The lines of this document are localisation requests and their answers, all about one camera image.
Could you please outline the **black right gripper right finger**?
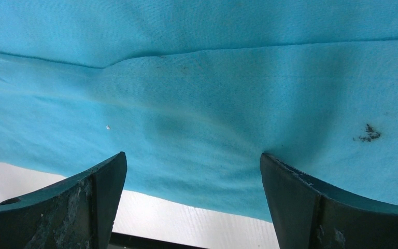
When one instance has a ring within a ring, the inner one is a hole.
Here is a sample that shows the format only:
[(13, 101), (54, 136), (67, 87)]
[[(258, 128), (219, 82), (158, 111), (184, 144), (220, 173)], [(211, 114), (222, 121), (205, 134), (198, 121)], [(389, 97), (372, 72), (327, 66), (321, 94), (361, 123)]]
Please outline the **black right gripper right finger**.
[(280, 248), (398, 248), (398, 205), (338, 188), (263, 153), (260, 170)]

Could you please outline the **turquoise t-shirt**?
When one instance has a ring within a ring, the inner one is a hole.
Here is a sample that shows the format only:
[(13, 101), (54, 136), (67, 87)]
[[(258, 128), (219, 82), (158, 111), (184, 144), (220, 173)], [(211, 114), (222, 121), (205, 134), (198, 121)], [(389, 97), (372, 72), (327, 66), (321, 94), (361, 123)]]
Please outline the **turquoise t-shirt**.
[(0, 161), (270, 220), (260, 155), (398, 205), (398, 1), (0, 1)]

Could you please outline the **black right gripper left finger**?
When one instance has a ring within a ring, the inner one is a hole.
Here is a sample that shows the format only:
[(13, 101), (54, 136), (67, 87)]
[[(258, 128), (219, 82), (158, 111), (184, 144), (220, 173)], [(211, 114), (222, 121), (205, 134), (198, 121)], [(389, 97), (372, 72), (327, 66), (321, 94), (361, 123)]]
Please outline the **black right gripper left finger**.
[(127, 172), (120, 152), (0, 202), (0, 248), (107, 248)]

